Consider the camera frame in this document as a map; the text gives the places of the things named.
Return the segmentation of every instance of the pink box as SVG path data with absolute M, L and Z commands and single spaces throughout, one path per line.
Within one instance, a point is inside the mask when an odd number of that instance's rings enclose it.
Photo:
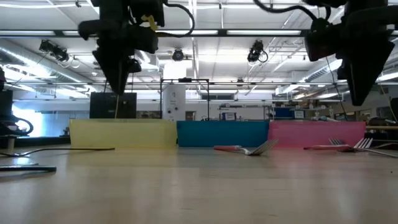
M 364 137 L 365 122 L 273 121 L 268 139 L 278 139 L 276 147 L 303 148 L 329 145 L 329 138 L 354 146 Z

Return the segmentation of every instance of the table surface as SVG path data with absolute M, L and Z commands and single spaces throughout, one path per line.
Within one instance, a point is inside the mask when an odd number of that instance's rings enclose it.
M 0 223 L 398 223 L 398 160 L 360 152 L 39 152 L 1 165 Z

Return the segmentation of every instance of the blue box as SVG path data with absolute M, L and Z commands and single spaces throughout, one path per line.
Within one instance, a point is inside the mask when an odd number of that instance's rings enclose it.
M 180 147 L 258 147 L 268 130 L 268 121 L 177 121 Z

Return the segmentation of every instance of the yellow cable tie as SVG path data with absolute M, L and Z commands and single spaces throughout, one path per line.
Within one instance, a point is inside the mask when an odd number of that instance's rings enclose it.
M 150 16 L 143 15 L 141 17 L 141 20 L 148 21 L 149 25 L 150 25 L 150 29 L 152 29 L 154 32 L 157 31 L 157 25 L 155 24 L 155 18 L 152 15 L 150 15 Z

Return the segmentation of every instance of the yellow bin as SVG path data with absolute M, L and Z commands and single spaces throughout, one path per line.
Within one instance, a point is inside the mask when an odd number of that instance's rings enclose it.
M 177 127 L 162 119 L 71 119 L 72 147 L 176 148 Z

